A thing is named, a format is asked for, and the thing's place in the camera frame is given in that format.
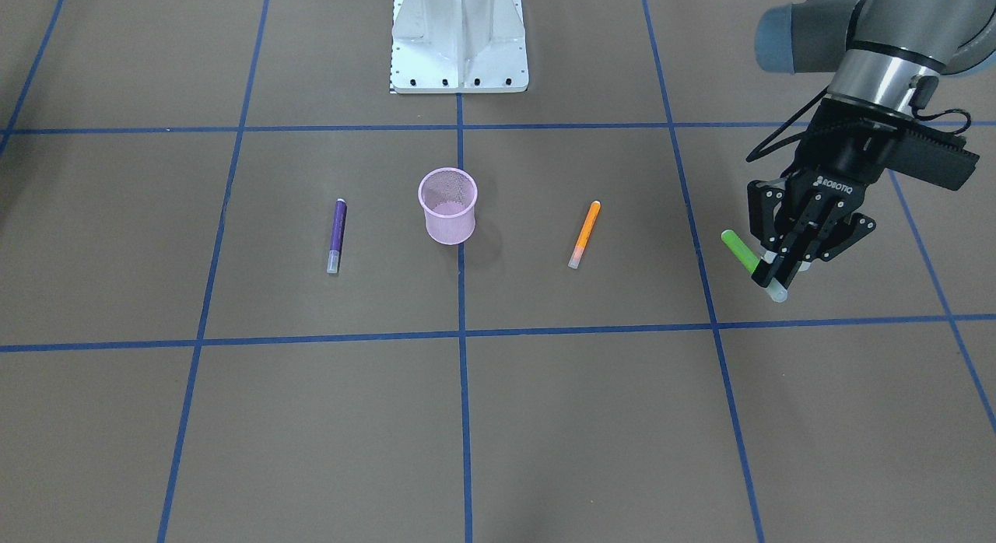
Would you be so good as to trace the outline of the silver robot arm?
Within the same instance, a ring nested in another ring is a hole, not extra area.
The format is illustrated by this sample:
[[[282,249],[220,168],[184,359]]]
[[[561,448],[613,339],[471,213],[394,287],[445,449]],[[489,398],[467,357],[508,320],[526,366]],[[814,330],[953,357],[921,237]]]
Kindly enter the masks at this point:
[[[830,74],[801,111],[751,150],[748,163],[794,145],[779,178],[747,186],[749,228],[766,255],[752,270],[760,287],[790,287],[814,261],[829,261],[871,233],[861,213],[883,172],[958,190],[978,155],[966,148],[972,118],[956,131],[929,128],[926,107],[944,76],[994,61],[994,0],[806,0],[765,12],[755,37],[758,65],[776,74]]]

